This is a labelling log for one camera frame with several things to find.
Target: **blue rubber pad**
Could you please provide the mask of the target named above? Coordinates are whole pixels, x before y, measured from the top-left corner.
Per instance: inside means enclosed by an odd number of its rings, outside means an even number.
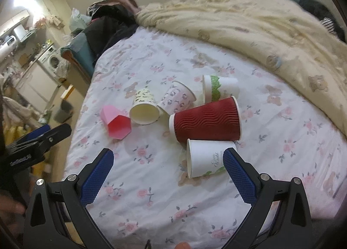
[[[253,206],[257,201],[255,184],[228,149],[224,151],[223,163],[243,201]]]
[[[51,130],[51,127],[49,125],[44,125],[40,128],[37,128],[36,130],[27,134],[27,136],[25,137],[25,141],[32,140],[32,139],[44,134],[45,132],[48,132],[49,130]]]
[[[95,197],[113,166],[113,161],[113,152],[109,150],[101,158],[95,169],[82,185],[80,202],[83,207],[94,202]]]

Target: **teal pillow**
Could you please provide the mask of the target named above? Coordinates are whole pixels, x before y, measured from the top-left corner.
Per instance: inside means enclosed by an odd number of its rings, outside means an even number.
[[[74,59],[85,70],[87,75],[91,78],[94,73],[94,57],[91,49],[89,48],[86,35],[81,32],[75,36],[72,41],[60,49],[60,54],[63,55],[65,51],[70,51]]]

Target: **white cup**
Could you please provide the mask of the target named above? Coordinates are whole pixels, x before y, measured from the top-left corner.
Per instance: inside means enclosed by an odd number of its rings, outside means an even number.
[[[186,110],[194,101],[195,94],[183,83],[173,81],[161,98],[158,107],[169,115]]]
[[[236,78],[202,76],[202,97],[204,104],[234,96],[238,98],[240,88]]]
[[[236,150],[232,141],[187,140],[188,177],[210,175],[225,170],[223,153],[228,148]]]
[[[130,109],[129,117],[140,125],[148,125],[159,118],[159,109],[153,94],[146,88],[139,90]]]

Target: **pink hexagonal cup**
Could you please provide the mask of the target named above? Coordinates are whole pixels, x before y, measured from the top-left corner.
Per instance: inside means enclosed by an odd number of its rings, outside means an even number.
[[[112,138],[123,139],[131,132],[130,118],[112,105],[104,106],[100,112],[100,117]]]

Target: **striped fabric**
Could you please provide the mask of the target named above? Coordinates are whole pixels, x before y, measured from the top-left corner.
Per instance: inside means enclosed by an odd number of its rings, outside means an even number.
[[[329,33],[333,34],[335,32],[334,22],[330,18],[325,17],[321,24],[327,28]]]

